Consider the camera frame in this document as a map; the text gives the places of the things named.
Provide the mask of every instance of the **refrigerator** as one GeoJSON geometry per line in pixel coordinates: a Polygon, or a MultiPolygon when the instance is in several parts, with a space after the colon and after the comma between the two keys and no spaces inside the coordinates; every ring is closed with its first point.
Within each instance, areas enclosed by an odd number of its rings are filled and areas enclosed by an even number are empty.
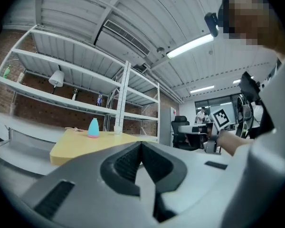
{"type": "Polygon", "coordinates": [[[173,129],[171,122],[174,121],[176,110],[172,107],[161,107],[160,118],[160,144],[173,147],[173,129]]]}

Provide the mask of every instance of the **brick wall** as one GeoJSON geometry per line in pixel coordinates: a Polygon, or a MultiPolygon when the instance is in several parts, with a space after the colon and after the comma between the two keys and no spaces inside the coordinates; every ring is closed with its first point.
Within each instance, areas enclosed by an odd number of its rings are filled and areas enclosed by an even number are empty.
{"type": "MultiPolygon", "coordinates": [[[[20,39],[20,37],[24,34],[23,31],[16,30],[3,30],[0,34],[0,64],[2,60],[5,58],[10,48],[20,39]]],[[[27,37],[20,48],[23,50],[36,52],[36,48],[34,47],[34,42],[31,36],[27,37]]],[[[10,65],[10,73],[7,79],[17,81],[21,72],[24,71],[24,67],[17,60],[16,57],[12,56],[7,61],[0,75],[3,75],[6,67],[10,65]]],[[[29,87],[42,90],[48,93],[52,92],[53,86],[48,82],[47,79],[25,74],[25,77],[22,81],[24,85],[29,87]]],[[[58,96],[62,96],[65,98],[72,98],[73,87],[71,86],[63,86],[61,88],[56,88],[55,94],[58,96]]],[[[156,95],[156,91],[149,91],[147,94],[151,97],[156,95]]],[[[10,113],[10,105],[12,103],[12,99],[14,96],[14,92],[8,89],[5,85],[0,84],[0,112],[10,113]]],[[[80,102],[88,103],[88,104],[96,104],[97,94],[81,90],[78,94],[77,100],[80,102]]],[[[36,122],[50,124],[61,127],[78,127],[81,129],[88,129],[91,120],[96,117],[98,119],[99,127],[102,130],[104,117],[100,115],[93,115],[83,112],[78,112],[70,109],[65,109],[62,107],[54,106],[51,104],[43,103],[40,101],[36,101],[21,95],[18,95],[15,98],[15,110],[14,114],[16,116],[20,116],[26,119],[30,119],[36,122]]],[[[106,105],[106,97],[103,98],[103,106],[106,105]]],[[[177,109],[178,104],[174,103],[170,98],[161,93],[161,105],[169,105],[177,109]]],[[[114,101],[113,109],[117,108],[117,100],[114,101]]],[[[157,117],[157,104],[151,104],[148,109],[145,111],[145,115],[157,117]]],[[[134,106],[132,104],[126,104],[125,111],[134,114],[141,114],[141,107],[134,106]]],[[[110,121],[110,130],[114,129],[115,118],[111,118],[110,121]]],[[[134,120],[124,120],[123,122],[123,132],[129,134],[140,134],[141,125],[148,135],[157,135],[157,123],[153,121],[134,121],[134,120]]]]}

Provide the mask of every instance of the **gray floor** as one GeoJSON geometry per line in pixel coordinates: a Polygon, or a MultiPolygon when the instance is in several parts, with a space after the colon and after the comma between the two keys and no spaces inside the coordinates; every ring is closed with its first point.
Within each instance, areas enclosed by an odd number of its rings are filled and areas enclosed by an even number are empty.
{"type": "MultiPolygon", "coordinates": [[[[21,197],[42,176],[14,167],[0,159],[0,185],[7,191],[21,197]]],[[[141,202],[147,213],[152,215],[155,185],[144,167],[136,175],[135,184],[141,188],[141,202]]]]}

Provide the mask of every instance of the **ceiling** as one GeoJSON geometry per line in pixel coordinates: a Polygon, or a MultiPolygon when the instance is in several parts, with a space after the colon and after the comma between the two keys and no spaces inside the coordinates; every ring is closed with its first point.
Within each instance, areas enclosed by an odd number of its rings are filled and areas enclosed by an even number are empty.
{"type": "Polygon", "coordinates": [[[121,61],[129,60],[181,103],[238,93],[233,80],[245,71],[262,82],[275,66],[273,52],[250,48],[240,41],[230,42],[223,36],[173,59],[166,57],[168,51],[208,34],[204,15],[217,12],[220,3],[221,0],[17,0],[3,23],[7,29],[29,29],[40,24],[44,30],[84,42],[121,61]],[[127,36],[104,27],[108,20],[127,36]],[[135,47],[129,35],[149,54],[135,47]],[[164,52],[157,53],[159,47],[164,52]],[[215,88],[190,93],[211,85],[215,88]]]}

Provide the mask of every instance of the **green bottle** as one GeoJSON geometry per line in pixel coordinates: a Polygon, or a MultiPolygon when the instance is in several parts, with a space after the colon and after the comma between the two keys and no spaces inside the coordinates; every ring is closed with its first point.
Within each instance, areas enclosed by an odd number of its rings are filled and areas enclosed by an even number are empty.
{"type": "Polygon", "coordinates": [[[10,73],[10,65],[5,69],[3,77],[6,78],[8,76],[8,74],[10,73]]]}

